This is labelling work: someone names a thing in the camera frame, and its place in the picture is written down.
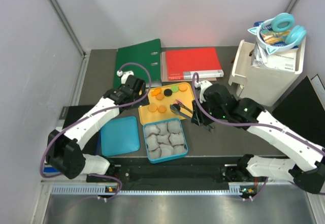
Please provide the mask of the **orange round cookie lower left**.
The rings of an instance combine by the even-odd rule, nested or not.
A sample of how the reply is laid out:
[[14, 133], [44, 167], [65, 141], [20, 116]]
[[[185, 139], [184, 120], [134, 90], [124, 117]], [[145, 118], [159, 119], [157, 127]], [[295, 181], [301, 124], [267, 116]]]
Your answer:
[[150, 104], [149, 106], [148, 106], [148, 111], [149, 112], [155, 112], [155, 111], [157, 111], [157, 109], [158, 109], [158, 106], [157, 106], [157, 104], [155, 104], [155, 103], [152, 103], [152, 104]]

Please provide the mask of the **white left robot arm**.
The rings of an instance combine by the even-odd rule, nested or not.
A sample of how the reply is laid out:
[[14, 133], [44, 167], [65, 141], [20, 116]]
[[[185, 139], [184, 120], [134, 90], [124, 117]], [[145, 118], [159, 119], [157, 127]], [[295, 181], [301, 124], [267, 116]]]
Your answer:
[[107, 122], [121, 112], [148, 104], [145, 81], [132, 74], [125, 75], [118, 88], [107, 90], [79, 120], [62, 131], [50, 133], [46, 162], [68, 179], [82, 174], [97, 174], [103, 181], [111, 181], [115, 169], [110, 162], [102, 156], [86, 154], [83, 149]]

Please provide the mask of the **teal tin lid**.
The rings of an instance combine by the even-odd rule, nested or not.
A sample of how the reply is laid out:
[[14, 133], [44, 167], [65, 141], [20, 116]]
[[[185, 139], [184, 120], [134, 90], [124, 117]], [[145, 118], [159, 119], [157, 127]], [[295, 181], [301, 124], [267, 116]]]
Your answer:
[[101, 155], [109, 157], [140, 149], [137, 119], [134, 116], [112, 119], [100, 130]]

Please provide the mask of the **orange round cookie top right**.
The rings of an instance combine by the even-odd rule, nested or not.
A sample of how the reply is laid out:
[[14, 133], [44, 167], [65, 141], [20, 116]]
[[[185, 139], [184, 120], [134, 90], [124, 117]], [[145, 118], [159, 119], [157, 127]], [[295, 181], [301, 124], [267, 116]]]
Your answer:
[[179, 88], [179, 91], [181, 91], [181, 92], [185, 92], [185, 91], [187, 91], [188, 86], [187, 86], [187, 84], [182, 83], [182, 84], [180, 84], [180, 85], [178, 86], [178, 88]]

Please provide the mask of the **white storage cabinet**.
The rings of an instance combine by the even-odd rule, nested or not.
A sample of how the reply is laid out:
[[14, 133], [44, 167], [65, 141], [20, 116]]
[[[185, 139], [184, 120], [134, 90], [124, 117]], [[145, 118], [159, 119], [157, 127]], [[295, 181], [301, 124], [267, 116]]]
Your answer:
[[296, 51], [296, 64], [292, 72], [270, 70], [251, 66], [254, 44], [241, 40], [228, 84], [237, 84], [236, 95], [250, 98], [264, 106], [273, 106], [303, 71], [305, 44], [303, 41]]

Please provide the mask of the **black round cookie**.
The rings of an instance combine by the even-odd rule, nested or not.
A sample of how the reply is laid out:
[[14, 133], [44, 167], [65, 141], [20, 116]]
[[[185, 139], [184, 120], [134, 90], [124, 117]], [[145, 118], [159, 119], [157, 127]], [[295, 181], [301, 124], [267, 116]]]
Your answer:
[[180, 107], [180, 105], [178, 105], [178, 104], [172, 104], [172, 105], [170, 105], [170, 110], [174, 113], [174, 114], [179, 114], [180, 113], [180, 109], [181, 109], [181, 107]]
[[166, 96], [166, 97], [170, 97], [171, 95], [172, 95], [172, 90], [171, 89], [165, 89], [164, 90], [164, 95]]

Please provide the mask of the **black binder at right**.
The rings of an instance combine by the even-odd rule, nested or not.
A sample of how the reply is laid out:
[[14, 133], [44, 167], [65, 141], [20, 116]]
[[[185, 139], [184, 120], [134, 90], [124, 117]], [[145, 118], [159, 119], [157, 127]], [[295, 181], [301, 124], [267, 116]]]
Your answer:
[[280, 102], [272, 115], [300, 136], [324, 147], [324, 105], [309, 77]]

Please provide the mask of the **orange fish-shaped cookie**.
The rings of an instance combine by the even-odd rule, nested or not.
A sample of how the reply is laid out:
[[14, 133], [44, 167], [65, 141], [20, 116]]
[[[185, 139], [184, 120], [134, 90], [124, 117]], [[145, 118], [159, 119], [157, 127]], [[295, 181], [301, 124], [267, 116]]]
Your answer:
[[157, 96], [158, 94], [161, 93], [161, 88], [155, 88], [152, 92], [151, 92], [151, 95], [153, 97]]

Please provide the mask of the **orange flower cookie lower right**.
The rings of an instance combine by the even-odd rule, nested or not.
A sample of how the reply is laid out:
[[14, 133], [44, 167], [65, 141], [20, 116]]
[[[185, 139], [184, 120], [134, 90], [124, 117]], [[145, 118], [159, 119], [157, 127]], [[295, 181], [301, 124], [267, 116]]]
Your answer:
[[167, 108], [164, 105], [160, 105], [157, 110], [159, 113], [166, 113]]

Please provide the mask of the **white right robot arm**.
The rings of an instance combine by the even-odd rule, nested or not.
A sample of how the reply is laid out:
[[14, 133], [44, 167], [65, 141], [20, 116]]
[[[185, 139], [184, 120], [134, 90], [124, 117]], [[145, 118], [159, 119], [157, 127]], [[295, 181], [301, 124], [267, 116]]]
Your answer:
[[298, 188], [324, 195], [324, 148], [283, 125], [252, 99], [237, 100], [222, 84], [192, 78], [194, 92], [192, 122], [210, 127], [211, 123], [233, 126], [262, 138], [286, 158], [243, 155], [236, 166], [225, 172], [231, 181], [253, 177], [281, 179]]

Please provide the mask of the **red folder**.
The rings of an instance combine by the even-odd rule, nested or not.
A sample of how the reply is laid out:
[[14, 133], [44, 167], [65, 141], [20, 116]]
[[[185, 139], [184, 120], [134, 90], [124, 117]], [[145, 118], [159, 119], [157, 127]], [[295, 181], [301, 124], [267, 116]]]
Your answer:
[[168, 80], [188, 80], [198, 73], [200, 78], [221, 78], [223, 69], [214, 47], [166, 51]]

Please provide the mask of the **black notebook at left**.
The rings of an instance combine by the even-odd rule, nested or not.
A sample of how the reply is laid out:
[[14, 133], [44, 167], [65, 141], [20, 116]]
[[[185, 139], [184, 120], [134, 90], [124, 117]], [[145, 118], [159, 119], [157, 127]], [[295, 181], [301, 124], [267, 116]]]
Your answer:
[[[69, 106], [63, 107], [59, 116], [59, 120], [56, 126], [57, 131], [61, 131], [67, 126], [79, 120], [86, 112], [92, 109], [94, 105], [81, 105], [81, 106]], [[85, 154], [99, 155], [100, 154], [100, 136], [99, 132], [94, 134], [88, 141], [82, 152]]]

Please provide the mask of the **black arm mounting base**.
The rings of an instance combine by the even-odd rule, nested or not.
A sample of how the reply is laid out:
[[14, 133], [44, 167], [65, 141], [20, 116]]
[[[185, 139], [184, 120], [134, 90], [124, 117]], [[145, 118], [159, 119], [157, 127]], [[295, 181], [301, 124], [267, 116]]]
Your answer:
[[207, 179], [215, 182], [254, 182], [264, 177], [252, 177], [237, 169], [238, 157], [186, 156], [162, 163], [151, 163], [146, 157], [115, 157], [107, 176], [119, 178], [123, 183], [142, 179]]

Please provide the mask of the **orange scalloped cookie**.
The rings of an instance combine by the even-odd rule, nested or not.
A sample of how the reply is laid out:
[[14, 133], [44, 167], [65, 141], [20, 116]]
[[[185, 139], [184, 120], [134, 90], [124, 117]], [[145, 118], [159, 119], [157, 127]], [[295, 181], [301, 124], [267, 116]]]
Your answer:
[[159, 101], [162, 101], [164, 99], [164, 94], [162, 93], [159, 93], [157, 96], [156, 96], [156, 99], [159, 100]]

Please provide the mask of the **green round cookie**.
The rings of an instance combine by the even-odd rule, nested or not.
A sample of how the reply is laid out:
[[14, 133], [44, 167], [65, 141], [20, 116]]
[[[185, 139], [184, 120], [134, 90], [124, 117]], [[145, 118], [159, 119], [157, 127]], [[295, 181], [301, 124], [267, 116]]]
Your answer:
[[179, 91], [179, 87], [177, 86], [177, 85], [173, 85], [173, 86], [171, 86], [171, 91], [173, 92], [173, 93], [176, 93], [176, 92], [178, 92]]

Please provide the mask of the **teal cat-ear headphones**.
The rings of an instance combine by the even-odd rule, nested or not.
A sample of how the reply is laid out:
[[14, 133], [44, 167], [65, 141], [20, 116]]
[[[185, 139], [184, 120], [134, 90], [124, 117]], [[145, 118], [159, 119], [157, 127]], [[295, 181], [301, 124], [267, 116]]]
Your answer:
[[[270, 27], [276, 35], [281, 35], [284, 45], [279, 46], [269, 44], [266, 38], [263, 38], [262, 31], [265, 27]], [[295, 18], [289, 13], [280, 13], [274, 18], [263, 21], [258, 26], [251, 27], [247, 30], [255, 35], [257, 44], [263, 48], [268, 55], [277, 52], [284, 52], [299, 46], [307, 35], [307, 30], [301, 25], [295, 25]]]

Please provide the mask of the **yellow plastic tray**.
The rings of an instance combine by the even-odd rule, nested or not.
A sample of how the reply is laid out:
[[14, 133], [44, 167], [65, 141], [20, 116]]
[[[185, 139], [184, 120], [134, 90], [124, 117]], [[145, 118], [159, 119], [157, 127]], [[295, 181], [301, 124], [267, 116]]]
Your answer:
[[149, 105], [140, 107], [138, 109], [138, 111], [139, 111], [139, 118], [140, 118], [141, 125], [145, 125], [145, 124], [152, 123], [152, 122], [158, 122], [161, 120], [167, 120], [167, 119], [171, 119], [171, 118], [175, 118], [175, 117], [183, 120], [184, 117], [182, 117], [180, 115], [176, 115], [170, 110], [170, 105], [177, 104], [176, 100], [180, 100], [182, 102], [182, 104], [184, 105], [184, 107], [180, 109], [180, 112], [189, 116], [189, 117], [192, 117], [192, 112], [193, 112], [192, 101], [194, 100], [194, 94], [193, 94], [191, 85], [189, 83], [181, 82], [181, 83], [165, 85], [165, 86], [156, 87], [156, 88], [161, 88], [161, 93], [164, 94], [165, 89], [170, 89], [171, 86], [173, 86], [173, 85], [179, 86], [182, 83], [187, 84], [187, 86], [188, 86], [187, 91], [185, 91], [185, 92], [178, 91], [176, 93], [172, 93], [172, 95], [170, 97], [165, 96], [162, 101], [157, 100], [156, 97], [153, 97], [151, 95], [151, 92], [155, 88], [150, 89], [149, 94], [148, 94], [149, 103], [150, 104], [155, 103], [155, 104], [157, 104], [158, 107], [160, 105], [164, 105], [164, 106], [166, 106], [167, 111], [166, 111], [166, 113], [159, 113], [157, 110], [152, 113], [152, 112], [148, 111]]

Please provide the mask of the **blue folder at left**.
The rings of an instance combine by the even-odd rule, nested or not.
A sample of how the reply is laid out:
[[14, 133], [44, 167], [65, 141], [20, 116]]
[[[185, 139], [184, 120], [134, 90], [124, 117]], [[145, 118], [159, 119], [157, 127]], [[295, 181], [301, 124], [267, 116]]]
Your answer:
[[55, 169], [51, 165], [45, 164], [44, 168], [43, 168], [43, 174], [45, 174], [45, 175], [56, 175], [56, 174], [60, 174], [60, 171], [58, 171], [57, 169]]

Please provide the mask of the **orange round cookie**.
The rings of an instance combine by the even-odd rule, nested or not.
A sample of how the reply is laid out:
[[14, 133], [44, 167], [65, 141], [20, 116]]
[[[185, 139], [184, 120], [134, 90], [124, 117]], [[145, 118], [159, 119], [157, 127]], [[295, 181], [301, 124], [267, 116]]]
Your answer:
[[150, 104], [149, 106], [148, 106], [148, 111], [149, 112], [155, 112], [155, 111], [157, 111], [157, 109], [158, 109], [158, 106], [157, 106], [157, 104], [155, 104], [155, 103], [152, 103], [152, 104]]
[[187, 84], [182, 83], [182, 84], [180, 84], [180, 85], [178, 86], [178, 88], [179, 88], [179, 91], [181, 91], [181, 92], [185, 92], [185, 91], [187, 91], [188, 86], [187, 86]]

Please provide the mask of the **teal cookie tin box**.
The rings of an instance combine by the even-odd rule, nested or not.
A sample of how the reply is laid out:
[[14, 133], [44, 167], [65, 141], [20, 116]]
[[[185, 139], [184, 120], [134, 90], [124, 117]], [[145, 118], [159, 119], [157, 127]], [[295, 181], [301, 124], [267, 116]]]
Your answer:
[[180, 119], [172, 118], [143, 126], [148, 160], [163, 163], [188, 154], [188, 146]]

